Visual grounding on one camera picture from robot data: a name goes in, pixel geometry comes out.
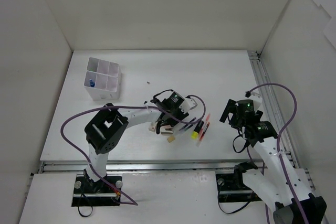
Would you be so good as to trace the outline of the purple cap pen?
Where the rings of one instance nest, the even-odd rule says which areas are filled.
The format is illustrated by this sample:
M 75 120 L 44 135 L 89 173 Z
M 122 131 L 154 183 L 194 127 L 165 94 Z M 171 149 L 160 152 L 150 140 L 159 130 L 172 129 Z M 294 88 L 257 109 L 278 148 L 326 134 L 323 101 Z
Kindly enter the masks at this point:
M 196 117 L 192 118 L 188 124 L 185 124 L 183 127 L 181 127 L 178 131 L 183 131 L 185 128 L 187 128 L 189 125 L 192 125 L 192 122 L 196 120 Z

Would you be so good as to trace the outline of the teal cap pen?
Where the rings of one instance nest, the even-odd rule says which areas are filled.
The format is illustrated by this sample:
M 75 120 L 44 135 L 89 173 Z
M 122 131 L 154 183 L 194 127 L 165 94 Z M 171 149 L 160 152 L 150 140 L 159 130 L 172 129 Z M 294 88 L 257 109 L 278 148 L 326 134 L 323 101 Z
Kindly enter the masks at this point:
M 191 125 L 189 125 L 188 127 L 186 127 L 186 128 L 184 129 L 184 132 L 188 131 L 189 129 L 191 129 L 191 128 L 193 128 L 193 127 L 198 126 L 198 124 L 199 124 L 199 122 L 198 122 L 198 123 L 195 123 L 195 124 L 191 124 Z

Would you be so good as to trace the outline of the yellow cap black highlighter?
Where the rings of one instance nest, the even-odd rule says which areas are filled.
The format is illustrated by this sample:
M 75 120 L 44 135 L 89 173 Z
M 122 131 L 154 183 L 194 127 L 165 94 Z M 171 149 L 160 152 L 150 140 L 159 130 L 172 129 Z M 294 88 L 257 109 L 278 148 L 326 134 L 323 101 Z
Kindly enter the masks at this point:
M 201 131 L 201 129 L 203 128 L 204 125 L 204 121 L 199 121 L 196 125 L 196 127 L 194 128 L 192 135 L 191 135 L 191 139 L 195 140 L 198 138 L 198 135 Z

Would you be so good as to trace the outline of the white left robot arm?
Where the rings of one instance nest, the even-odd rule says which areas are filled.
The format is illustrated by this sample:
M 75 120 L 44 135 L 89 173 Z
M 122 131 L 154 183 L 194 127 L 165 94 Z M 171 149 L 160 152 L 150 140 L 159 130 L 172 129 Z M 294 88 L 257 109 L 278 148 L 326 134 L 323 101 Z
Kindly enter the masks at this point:
M 196 106 L 193 99 L 184 98 L 174 91 L 163 101 L 152 99 L 143 109 L 99 111 L 85 127 L 90 159 L 85 169 L 86 186 L 95 193 L 103 190 L 109 152 L 116 147 L 126 129 L 156 122 L 174 127 L 188 117 L 188 112 Z

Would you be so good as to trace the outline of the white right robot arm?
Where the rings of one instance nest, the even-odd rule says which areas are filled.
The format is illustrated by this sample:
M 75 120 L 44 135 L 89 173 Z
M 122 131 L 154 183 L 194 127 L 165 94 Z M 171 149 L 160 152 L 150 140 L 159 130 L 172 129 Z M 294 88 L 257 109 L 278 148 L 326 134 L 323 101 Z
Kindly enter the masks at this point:
M 261 116 L 253 100 L 230 99 L 220 118 L 241 133 L 245 147 L 259 154 L 271 176 L 266 178 L 254 162 L 244 162 L 235 166 L 233 184 L 256 193 L 272 211 L 274 223 L 322 223 L 326 202 L 304 184 L 277 142 L 276 130 Z

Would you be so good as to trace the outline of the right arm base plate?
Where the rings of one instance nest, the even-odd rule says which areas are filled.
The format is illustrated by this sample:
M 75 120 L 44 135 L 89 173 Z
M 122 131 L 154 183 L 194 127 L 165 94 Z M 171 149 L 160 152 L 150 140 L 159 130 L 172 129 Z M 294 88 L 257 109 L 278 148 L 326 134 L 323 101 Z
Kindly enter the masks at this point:
M 249 187 L 239 187 L 236 185 L 234 174 L 217 173 L 215 176 L 220 203 L 247 203 L 261 201 L 259 196 Z

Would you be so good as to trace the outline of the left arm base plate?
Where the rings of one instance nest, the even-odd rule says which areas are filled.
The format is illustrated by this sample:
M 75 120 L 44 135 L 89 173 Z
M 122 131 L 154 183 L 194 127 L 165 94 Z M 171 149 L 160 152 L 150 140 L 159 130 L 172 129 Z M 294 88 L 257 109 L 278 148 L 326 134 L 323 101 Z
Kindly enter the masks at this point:
M 90 184 L 84 175 L 78 175 L 72 193 L 72 207 L 120 206 L 120 195 L 106 183 Z

